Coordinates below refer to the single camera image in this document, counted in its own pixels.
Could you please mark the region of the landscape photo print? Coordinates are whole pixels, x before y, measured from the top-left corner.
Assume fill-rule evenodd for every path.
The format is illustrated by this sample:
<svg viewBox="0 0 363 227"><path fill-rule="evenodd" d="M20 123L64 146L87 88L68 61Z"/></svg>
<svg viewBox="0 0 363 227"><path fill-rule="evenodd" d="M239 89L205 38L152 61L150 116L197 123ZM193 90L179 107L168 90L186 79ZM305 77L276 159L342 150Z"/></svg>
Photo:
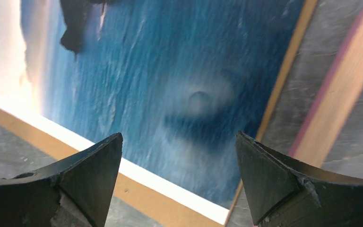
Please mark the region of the landscape photo print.
<svg viewBox="0 0 363 227"><path fill-rule="evenodd" d="M223 208L305 0L0 0L0 99Z"/></svg>

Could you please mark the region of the pink wooden picture frame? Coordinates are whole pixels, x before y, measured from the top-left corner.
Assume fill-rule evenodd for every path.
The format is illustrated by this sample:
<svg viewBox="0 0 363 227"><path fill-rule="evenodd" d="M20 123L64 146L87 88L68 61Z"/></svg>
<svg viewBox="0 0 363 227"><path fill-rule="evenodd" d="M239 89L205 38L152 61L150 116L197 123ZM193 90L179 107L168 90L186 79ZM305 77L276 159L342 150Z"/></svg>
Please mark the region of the pink wooden picture frame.
<svg viewBox="0 0 363 227"><path fill-rule="evenodd" d="M363 90L363 10L331 65L288 155L320 167Z"/></svg>

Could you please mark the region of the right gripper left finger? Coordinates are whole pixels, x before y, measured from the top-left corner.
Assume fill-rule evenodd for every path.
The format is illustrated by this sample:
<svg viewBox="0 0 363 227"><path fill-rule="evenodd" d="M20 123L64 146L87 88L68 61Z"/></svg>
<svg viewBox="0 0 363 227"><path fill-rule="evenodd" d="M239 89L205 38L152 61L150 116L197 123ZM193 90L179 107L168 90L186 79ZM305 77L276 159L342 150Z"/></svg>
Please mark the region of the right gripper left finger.
<svg viewBox="0 0 363 227"><path fill-rule="evenodd" d="M0 227L103 227L122 155L115 133L14 178L0 179Z"/></svg>

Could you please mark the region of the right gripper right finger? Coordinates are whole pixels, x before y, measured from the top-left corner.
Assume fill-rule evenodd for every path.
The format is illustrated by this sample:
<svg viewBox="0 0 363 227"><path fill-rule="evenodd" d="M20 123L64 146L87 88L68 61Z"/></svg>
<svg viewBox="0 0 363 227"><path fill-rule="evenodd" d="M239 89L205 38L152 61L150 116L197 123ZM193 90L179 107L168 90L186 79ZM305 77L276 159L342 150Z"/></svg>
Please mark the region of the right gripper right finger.
<svg viewBox="0 0 363 227"><path fill-rule="evenodd" d="M238 132L242 183L258 227L363 227L363 179L311 166Z"/></svg>

